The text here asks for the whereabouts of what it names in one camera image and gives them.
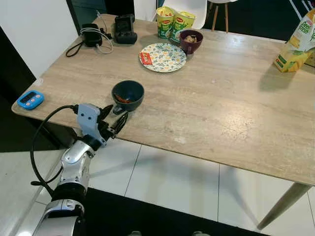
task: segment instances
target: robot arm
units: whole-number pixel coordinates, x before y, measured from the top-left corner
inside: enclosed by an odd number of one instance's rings
[[[77,140],[61,157],[63,171],[33,236],[85,236],[84,200],[88,190],[89,166],[95,152],[105,147],[126,123],[128,113],[111,127],[103,119],[112,105],[100,109],[80,104],[77,112],[83,138]]]

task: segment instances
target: yellow cup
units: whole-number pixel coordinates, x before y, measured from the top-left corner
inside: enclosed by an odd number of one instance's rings
[[[195,19],[195,15],[189,12],[175,12],[171,39],[175,42],[179,42],[179,35],[181,31],[191,28]]]
[[[157,34],[160,38],[169,38],[172,35],[174,13],[167,6],[157,9]]]

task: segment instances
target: white floor tile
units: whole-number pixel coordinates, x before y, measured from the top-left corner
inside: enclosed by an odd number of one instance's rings
[[[219,222],[251,231],[293,184],[220,165]],[[307,195],[261,231],[273,236],[315,235]]]
[[[142,146],[126,197],[217,220],[219,165]]]
[[[46,205],[41,203],[34,203],[29,213],[24,218],[16,236],[32,236],[40,218],[42,217]]]
[[[60,151],[35,152],[35,160],[43,177],[56,163]],[[33,173],[29,152],[0,153],[0,235],[9,235],[27,214],[38,187],[31,186],[37,180]]]
[[[114,139],[109,140],[105,148],[100,148],[90,164],[89,187],[102,191],[124,195],[134,162],[140,150],[140,144]],[[50,184],[55,189],[59,178]],[[51,198],[43,189],[37,201],[48,204]]]
[[[312,208],[313,221],[314,221],[315,220],[315,188],[314,187],[312,187],[308,191],[308,195],[310,198],[310,204],[311,204],[311,208]]]

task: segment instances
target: red packet on plate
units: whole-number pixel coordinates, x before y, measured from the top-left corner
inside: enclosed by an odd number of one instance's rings
[[[149,53],[140,53],[142,64],[152,65],[151,57]]]

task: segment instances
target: yellow juice box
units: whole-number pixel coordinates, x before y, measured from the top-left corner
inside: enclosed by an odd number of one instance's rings
[[[274,64],[281,72],[297,71],[315,51],[315,9],[301,20]]]

